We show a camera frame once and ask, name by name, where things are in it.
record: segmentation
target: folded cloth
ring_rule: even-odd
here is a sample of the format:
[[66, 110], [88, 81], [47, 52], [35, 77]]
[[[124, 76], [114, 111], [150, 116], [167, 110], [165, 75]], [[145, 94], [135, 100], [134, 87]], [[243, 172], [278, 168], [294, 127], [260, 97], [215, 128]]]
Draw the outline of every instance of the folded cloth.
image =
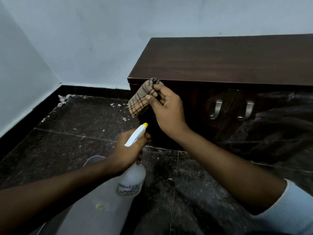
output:
[[154, 97], [159, 95], [153, 89], [154, 84], [164, 85], [159, 79], [151, 78], [150, 80], [145, 81], [136, 94], [129, 100], [128, 109], [132, 116], [137, 116], [139, 113], [143, 113], [147, 110], [149, 103], [145, 99], [146, 95], [150, 94]]

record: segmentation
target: cabinet handle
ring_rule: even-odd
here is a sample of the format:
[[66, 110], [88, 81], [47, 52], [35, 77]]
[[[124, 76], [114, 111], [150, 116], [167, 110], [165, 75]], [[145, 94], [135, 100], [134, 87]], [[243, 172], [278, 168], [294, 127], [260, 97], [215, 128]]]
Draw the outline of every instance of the cabinet handle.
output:
[[215, 111], [214, 111], [214, 114], [213, 115], [210, 115], [210, 119], [211, 120], [215, 120], [221, 110], [221, 107], [222, 107], [222, 103], [223, 101], [222, 100], [217, 100], [216, 101], [216, 105], [215, 105]]
[[251, 116], [253, 106], [254, 106], [254, 102], [248, 102], [247, 101], [246, 114], [244, 117], [238, 116], [238, 120], [243, 121], [243, 120], [248, 119]]

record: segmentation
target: dark brown wooden cabinet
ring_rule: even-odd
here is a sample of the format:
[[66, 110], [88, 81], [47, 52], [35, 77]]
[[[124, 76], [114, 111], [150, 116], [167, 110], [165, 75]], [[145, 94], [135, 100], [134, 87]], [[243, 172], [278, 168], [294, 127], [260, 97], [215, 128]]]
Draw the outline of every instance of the dark brown wooden cabinet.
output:
[[[181, 97], [194, 131], [243, 158], [273, 163], [313, 144], [311, 34], [152, 38], [131, 90], [151, 77]], [[151, 121], [157, 146], [172, 148], [152, 118], [140, 120]]]

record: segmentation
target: forearm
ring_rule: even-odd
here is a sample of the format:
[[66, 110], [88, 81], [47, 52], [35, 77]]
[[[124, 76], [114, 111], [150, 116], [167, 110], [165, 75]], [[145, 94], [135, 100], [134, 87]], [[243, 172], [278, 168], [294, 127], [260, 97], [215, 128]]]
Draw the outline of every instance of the forearm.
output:
[[225, 151], [190, 129], [173, 139], [251, 214], [268, 209], [286, 188], [285, 180]]
[[0, 191], [0, 234], [28, 234], [115, 176], [110, 160]]

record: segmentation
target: sleeve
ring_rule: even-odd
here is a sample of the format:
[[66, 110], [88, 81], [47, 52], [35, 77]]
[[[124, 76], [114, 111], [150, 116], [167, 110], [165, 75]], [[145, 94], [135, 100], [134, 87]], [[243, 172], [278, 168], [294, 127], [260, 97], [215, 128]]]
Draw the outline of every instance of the sleeve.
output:
[[290, 180], [269, 209], [251, 217], [266, 231], [294, 235], [313, 234], [313, 197]]

